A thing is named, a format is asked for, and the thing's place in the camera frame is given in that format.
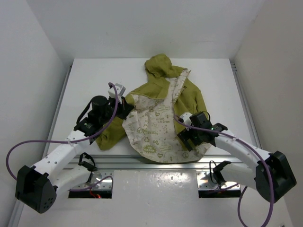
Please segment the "olive green hooded jacket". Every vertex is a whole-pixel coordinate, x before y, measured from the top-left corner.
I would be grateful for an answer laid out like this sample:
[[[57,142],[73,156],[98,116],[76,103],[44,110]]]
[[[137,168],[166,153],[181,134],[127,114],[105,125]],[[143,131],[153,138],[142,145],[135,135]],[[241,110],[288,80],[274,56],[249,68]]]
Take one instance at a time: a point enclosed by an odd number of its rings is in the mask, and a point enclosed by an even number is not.
[[[127,137],[132,148],[147,159],[201,159],[211,144],[188,151],[177,136],[185,127],[174,120],[185,112],[206,111],[200,89],[188,79],[190,70],[172,65],[165,54],[151,57],[144,65],[147,83],[125,97],[134,109],[125,120],[115,117],[96,139],[100,150],[109,150]]]

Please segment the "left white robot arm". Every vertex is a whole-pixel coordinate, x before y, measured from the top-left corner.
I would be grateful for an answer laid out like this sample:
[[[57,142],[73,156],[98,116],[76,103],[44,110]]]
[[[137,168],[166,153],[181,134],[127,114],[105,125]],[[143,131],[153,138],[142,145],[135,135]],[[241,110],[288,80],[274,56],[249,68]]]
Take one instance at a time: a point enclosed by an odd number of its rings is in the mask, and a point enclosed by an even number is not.
[[[66,140],[56,141],[58,147],[31,167],[19,169],[15,197],[42,214],[51,208],[59,194],[89,182],[98,171],[95,163],[79,160],[71,171],[63,173],[63,169],[77,155],[90,159],[85,149],[115,117],[125,120],[133,108],[133,104],[120,95],[93,97]]]

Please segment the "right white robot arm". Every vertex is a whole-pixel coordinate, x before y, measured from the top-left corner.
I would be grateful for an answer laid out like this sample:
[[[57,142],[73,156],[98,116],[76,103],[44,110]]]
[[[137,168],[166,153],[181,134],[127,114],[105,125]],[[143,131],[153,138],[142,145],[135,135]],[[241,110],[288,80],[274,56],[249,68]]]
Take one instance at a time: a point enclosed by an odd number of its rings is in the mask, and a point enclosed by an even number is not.
[[[209,118],[207,112],[184,113],[174,117],[177,123],[185,127],[178,137],[188,151],[207,143],[243,163],[238,165],[223,161],[210,168],[208,177],[213,185],[236,182],[256,190],[268,202],[277,202],[296,186],[297,180],[285,154],[257,148],[236,137],[223,124],[212,124]]]

